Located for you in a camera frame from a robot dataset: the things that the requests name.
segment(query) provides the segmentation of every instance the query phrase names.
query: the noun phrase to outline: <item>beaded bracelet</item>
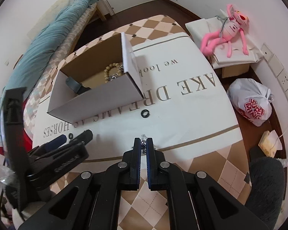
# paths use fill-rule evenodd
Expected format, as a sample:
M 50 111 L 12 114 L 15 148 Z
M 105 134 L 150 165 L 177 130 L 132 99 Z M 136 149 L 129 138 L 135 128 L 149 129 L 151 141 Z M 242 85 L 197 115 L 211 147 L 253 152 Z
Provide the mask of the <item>beaded bracelet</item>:
M 112 69 L 112 68 L 117 68 L 118 71 L 116 74 L 112 75 L 111 77 L 109 77 L 109 71 Z M 111 80 L 114 80 L 116 79 L 117 77 L 119 76 L 122 76 L 124 74 L 124 69 L 123 69 L 123 65 L 122 64 L 119 64 L 119 63 L 113 63 L 113 64 L 110 64 L 106 67 L 105 71 L 104 71 L 104 74 L 105 74 L 105 80 L 106 80 L 106 83 L 111 81 Z

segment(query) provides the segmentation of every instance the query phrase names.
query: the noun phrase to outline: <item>fuzzy gray cushion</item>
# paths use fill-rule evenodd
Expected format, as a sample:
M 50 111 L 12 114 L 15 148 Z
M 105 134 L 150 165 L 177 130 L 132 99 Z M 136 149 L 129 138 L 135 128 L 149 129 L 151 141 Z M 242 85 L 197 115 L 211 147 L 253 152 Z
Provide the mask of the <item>fuzzy gray cushion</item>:
M 280 161 L 271 157 L 249 164 L 252 190 L 245 206 L 273 230 L 285 192 L 285 172 Z

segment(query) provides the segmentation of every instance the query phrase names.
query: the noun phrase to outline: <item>stuffed animal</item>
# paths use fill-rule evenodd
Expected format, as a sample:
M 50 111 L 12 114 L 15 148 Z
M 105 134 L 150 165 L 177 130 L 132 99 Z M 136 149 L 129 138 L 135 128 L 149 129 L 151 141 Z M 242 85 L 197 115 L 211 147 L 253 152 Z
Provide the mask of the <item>stuffed animal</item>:
M 228 42 L 227 58 L 230 58 L 233 53 L 232 44 L 230 40 L 238 32 L 240 32 L 241 38 L 242 38 L 243 53 L 245 55 L 248 55 L 243 27 L 248 26 L 249 18 L 243 15 L 242 13 L 240 13 L 240 11 L 234 10 L 232 4 L 227 5 L 227 13 L 228 13 L 228 18 L 226 18 L 225 21 L 223 22 L 222 28 L 216 32 L 207 33 L 203 37 L 200 51 L 205 56 L 212 55 L 217 45 Z

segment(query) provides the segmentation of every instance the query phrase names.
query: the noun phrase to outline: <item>open box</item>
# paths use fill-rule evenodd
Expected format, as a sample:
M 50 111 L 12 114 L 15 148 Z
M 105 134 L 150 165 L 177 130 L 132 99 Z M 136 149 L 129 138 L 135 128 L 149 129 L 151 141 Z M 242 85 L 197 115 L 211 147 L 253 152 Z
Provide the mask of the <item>open box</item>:
M 112 63 L 123 63 L 124 74 L 106 83 L 104 70 Z M 65 83 L 68 77 L 91 90 L 75 94 Z M 89 48 L 58 71 L 47 113 L 75 123 L 142 99 L 135 56 L 125 33 L 121 33 Z

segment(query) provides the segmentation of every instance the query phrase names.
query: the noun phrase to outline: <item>plush toy leg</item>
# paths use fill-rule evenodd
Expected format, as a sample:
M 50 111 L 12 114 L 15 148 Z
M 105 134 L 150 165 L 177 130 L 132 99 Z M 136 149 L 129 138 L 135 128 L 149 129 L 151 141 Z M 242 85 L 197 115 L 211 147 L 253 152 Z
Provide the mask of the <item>plush toy leg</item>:
M 212 41 L 209 42 L 208 46 L 203 49 L 202 51 L 203 55 L 205 56 L 212 55 L 216 46 L 225 43 L 226 41 L 227 40 L 225 40 L 224 38 L 213 39 Z
M 227 50 L 227 58 L 230 58 L 233 53 L 232 43 L 228 41 L 228 50 Z
M 208 41 L 211 39 L 218 38 L 219 35 L 220 35 L 220 31 L 205 34 L 200 45 L 200 51 L 203 52 L 203 49 L 207 46 Z

